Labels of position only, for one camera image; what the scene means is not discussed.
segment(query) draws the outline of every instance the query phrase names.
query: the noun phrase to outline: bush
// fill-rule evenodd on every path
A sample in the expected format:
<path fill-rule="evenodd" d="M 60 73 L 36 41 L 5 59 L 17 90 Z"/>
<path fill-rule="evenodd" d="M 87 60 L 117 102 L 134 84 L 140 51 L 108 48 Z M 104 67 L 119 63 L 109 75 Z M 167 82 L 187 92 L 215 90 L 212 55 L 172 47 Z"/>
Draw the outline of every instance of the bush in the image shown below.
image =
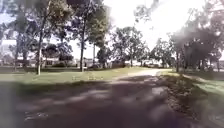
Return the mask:
<path fill-rule="evenodd" d="M 58 64 L 54 64 L 52 67 L 60 67 L 60 68 L 62 68 L 62 67 L 67 67 L 67 66 L 65 65 L 65 63 L 58 63 Z"/>
<path fill-rule="evenodd" d="M 209 67 L 209 68 L 208 68 L 208 71 L 209 71 L 209 72 L 213 72 L 213 67 Z"/>
<path fill-rule="evenodd" d="M 92 65 L 90 67 L 88 67 L 88 69 L 100 69 L 100 64 L 95 64 L 95 65 Z"/>
<path fill-rule="evenodd" d="M 154 68 L 159 68 L 159 65 L 158 65 L 158 64 L 155 64 L 155 65 L 154 65 Z"/>

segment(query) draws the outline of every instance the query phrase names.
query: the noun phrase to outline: park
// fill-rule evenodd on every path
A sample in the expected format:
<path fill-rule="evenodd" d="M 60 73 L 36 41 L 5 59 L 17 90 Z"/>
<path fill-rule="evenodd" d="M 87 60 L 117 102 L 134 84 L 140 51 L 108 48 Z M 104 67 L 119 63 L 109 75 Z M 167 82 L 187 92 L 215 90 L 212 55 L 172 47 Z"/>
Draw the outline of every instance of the park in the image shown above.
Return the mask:
<path fill-rule="evenodd" d="M 0 127 L 224 128 L 224 1 L 172 2 L 3 0 Z"/>

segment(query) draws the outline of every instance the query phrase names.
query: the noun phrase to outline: tree trunk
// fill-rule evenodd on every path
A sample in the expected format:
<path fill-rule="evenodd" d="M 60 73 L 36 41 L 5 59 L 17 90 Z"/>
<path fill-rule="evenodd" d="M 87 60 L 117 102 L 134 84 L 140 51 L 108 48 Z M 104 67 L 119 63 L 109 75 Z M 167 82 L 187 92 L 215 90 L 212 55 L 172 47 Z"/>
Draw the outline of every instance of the tree trunk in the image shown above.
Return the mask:
<path fill-rule="evenodd" d="M 218 69 L 218 72 L 220 72 L 219 60 L 217 60 L 217 69 Z"/>
<path fill-rule="evenodd" d="M 130 56 L 131 57 L 131 67 L 133 67 L 133 51 L 132 50 L 133 50 L 133 48 L 131 46 L 131 50 L 130 50 L 131 51 L 131 56 Z"/>
<path fill-rule="evenodd" d="M 198 62 L 198 69 L 201 70 L 201 60 Z"/>
<path fill-rule="evenodd" d="M 205 70 L 205 60 L 202 60 L 202 65 L 201 65 L 201 70 L 204 71 Z"/>
<path fill-rule="evenodd" d="M 162 59 L 162 67 L 165 68 L 165 61 Z"/>
<path fill-rule="evenodd" d="M 37 51 L 37 75 L 40 75 L 40 69 L 41 69 L 41 50 L 42 50 L 42 41 L 43 41 L 43 29 L 46 23 L 47 17 L 45 16 L 42 25 L 41 25 L 41 31 L 40 31 L 40 37 L 38 42 L 38 51 Z"/>
<path fill-rule="evenodd" d="M 179 72 L 179 53 L 176 52 L 176 72 Z"/>
<path fill-rule="evenodd" d="M 103 62 L 103 69 L 106 69 L 106 62 Z"/>
<path fill-rule="evenodd" d="M 121 66 L 122 66 L 122 68 L 124 68 L 125 67 L 125 57 L 124 57 L 124 53 L 123 53 L 123 49 L 122 48 L 120 48 L 120 50 L 121 50 Z"/>
<path fill-rule="evenodd" d="M 51 0 L 49 0 L 48 2 L 48 6 L 44 12 L 44 17 L 43 17 L 43 21 L 41 23 L 41 27 L 40 27 L 40 37 L 39 37 L 39 41 L 38 41 L 38 51 L 37 51 L 37 75 L 40 75 L 40 69 L 41 69 L 41 50 L 42 50 L 42 42 L 43 42 L 43 36 L 44 36 L 44 26 L 46 24 L 47 21 L 47 16 L 48 16 L 48 11 L 49 11 L 49 7 L 51 4 Z"/>
<path fill-rule="evenodd" d="M 47 68 L 47 56 L 45 58 L 45 68 Z"/>
<path fill-rule="evenodd" d="M 96 45 L 93 43 L 93 66 L 95 65 L 95 58 L 96 58 L 95 51 L 96 51 Z"/>
<path fill-rule="evenodd" d="M 19 55 L 19 48 L 18 43 L 16 45 L 16 53 L 15 53 L 15 59 L 14 59 L 14 71 L 17 71 L 17 62 L 18 62 L 18 55 Z"/>
<path fill-rule="evenodd" d="M 81 53 L 80 53 L 80 71 L 84 72 L 84 68 L 83 68 L 83 55 L 84 55 L 84 48 L 85 48 L 85 22 L 84 22 L 84 26 L 83 26 L 83 30 L 82 30 L 82 40 L 81 40 Z"/>
<path fill-rule="evenodd" d="M 17 70 L 17 61 L 18 61 L 18 56 L 19 56 L 19 42 L 21 38 L 21 33 L 18 35 L 18 39 L 16 41 L 16 53 L 15 53 L 15 59 L 14 59 L 14 71 L 16 72 Z"/>
<path fill-rule="evenodd" d="M 27 68 L 27 55 L 28 55 L 28 51 L 23 50 L 23 68 L 24 69 Z"/>
<path fill-rule="evenodd" d="M 212 59 L 209 59 L 209 66 L 212 67 Z"/>

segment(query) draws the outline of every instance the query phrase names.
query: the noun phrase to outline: sunlight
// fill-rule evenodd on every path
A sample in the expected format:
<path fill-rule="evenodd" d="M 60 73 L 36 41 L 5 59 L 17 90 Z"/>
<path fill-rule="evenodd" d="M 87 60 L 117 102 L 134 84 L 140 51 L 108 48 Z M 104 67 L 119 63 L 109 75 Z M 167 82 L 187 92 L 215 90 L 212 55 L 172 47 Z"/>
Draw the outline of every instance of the sunlight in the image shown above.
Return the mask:
<path fill-rule="evenodd" d="M 162 3 L 152 14 L 152 22 L 138 25 L 144 39 L 152 48 L 159 37 L 166 38 L 168 32 L 180 29 L 188 19 L 190 8 L 200 9 L 204 0 L 160 0 Z M 133 26 L 133 12 L 138 5 L 150 6 L 152 0 L 105 0 L 111 7 L 111 17 L 118 27 Z"/>

